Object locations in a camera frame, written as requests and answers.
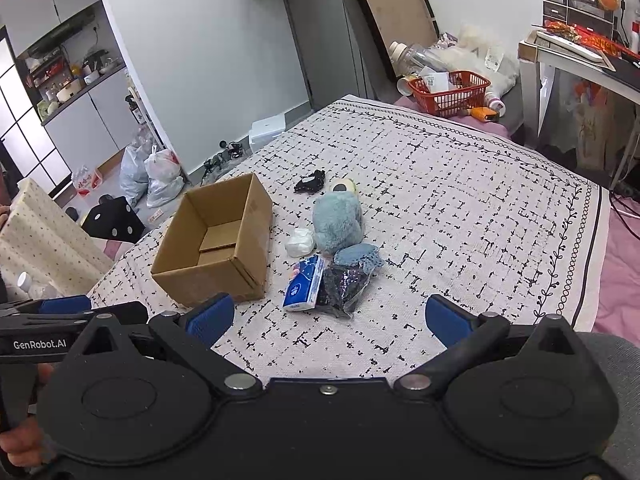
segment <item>hand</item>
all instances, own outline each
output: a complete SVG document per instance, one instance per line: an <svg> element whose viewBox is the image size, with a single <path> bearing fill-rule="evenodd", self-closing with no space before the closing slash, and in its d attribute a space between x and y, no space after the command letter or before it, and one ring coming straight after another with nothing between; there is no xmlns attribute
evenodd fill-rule
<svg viewBox="0 0 640 480"><path fill-rule="evenodd" d="M38 365L40 382L46 384L53 373L53 366ZM17 428L0 433L0 447L7 453L12 464L18 467L35 467L44 460L42 430L36 418L30 416Z"/></svg>
<svg viewBox="0 0 640 480"><path fill-rule="evenodd" d="M7 205L0 205L0 229L4 227L6 221L9 219L9 213L11 212L11 207Z"/></svg>

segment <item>window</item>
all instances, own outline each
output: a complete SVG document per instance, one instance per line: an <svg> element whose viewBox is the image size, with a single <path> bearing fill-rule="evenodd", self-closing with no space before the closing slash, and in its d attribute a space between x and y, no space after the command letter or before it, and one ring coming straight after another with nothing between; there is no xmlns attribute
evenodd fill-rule
<svg viewBox="0 0 640 480"><path fill-rule="evenodd" d="M20 173L50 193L70 171L40 122L4 38L0 41L0 141Z"/></svg>

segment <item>cardboard box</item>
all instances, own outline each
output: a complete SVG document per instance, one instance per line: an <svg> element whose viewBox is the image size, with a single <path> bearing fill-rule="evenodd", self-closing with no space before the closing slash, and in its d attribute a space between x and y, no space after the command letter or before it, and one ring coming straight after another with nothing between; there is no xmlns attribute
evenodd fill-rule
<svg viewBox="0 0 640 480"><path fill-rule="evenodd" d="M253 173L185 193L151 267L177 303L264 297L273 202Z"/></svg>

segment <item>red plastic basket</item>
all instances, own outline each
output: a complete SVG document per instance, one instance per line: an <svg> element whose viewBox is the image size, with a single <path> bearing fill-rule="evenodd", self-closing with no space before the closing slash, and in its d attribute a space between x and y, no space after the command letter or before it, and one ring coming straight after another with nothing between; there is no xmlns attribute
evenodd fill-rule
<svg viewBox="0 0 640 480"><path fill-rule="evenodd" d="M448 118L460 110L484 106L484 93L491 81L467 70L449 72L449 81L456 90L432 94L421 78L409 81L409 87L420 108L430 115Z"/></svg>

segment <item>white cloth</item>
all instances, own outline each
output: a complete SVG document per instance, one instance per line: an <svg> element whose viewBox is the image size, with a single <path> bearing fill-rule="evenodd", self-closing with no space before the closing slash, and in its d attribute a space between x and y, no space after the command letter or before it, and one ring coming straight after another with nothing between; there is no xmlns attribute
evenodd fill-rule
<svg viewBox="0 0 640 480"><path fill-rule="evenodd" d="M10 300L27 298L16 286L24 271L35 281L74 296L86 294L112 265L113 260L34 180L21 182L0 231L0 269Z"/></svg>
<svg viewBox="0 0 640 480"><path fill-rule="evenodd" d="M378 245L378 270L350 322L282 311L295 259L292 226L311 224L315 197L294 194L313 170L352 178ZM225 178L253 171L274 202L266 296L236 306L214 349L261 380L390 380L443 350L424 304L442 294L476 314L530 324L559 312L590 330L609 205L594 183L536 152L405 108L343 98L283 134ZM91 293L97 306L140 300L178 306L149 269L168 224L130 250Z"/></svg>

